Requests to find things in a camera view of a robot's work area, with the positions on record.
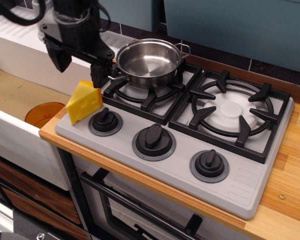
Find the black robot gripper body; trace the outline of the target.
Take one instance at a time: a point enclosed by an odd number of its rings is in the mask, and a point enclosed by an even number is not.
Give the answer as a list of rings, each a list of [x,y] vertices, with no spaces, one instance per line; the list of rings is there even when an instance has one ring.
[[[114,52],[101,40],[99,12],[84,12],[81,18],[54,13],[56,24],[42,24],[43,41],[51,41],[65,49],[71,57],[87,63],[108,61],[112,65]]]

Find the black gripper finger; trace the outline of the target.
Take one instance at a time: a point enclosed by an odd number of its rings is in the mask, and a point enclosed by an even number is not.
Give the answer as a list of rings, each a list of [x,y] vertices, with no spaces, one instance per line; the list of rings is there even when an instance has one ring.
[[[95,61],[90,66],[90,76],[94,88],[102,88],[108,82],[111,63],[108,61]]]
[[[52,41],[46,41],[46,49],[50,59],[57,70],[63,73],[70,63],[72,62],[72,56],[66,52],[64,48],[55,44]]]

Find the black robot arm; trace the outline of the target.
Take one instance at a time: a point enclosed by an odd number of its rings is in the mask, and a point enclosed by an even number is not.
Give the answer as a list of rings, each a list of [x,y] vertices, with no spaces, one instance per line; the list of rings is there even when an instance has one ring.
[[[115,53],[102,41],[100,33],[111,25],[101,28],[100,12],[105,8],[97,0],[52,1],[53,23],[42,23],[48,55],[62,73],[76,57],[90,64],[94,88],[101,88],[108,81]]]

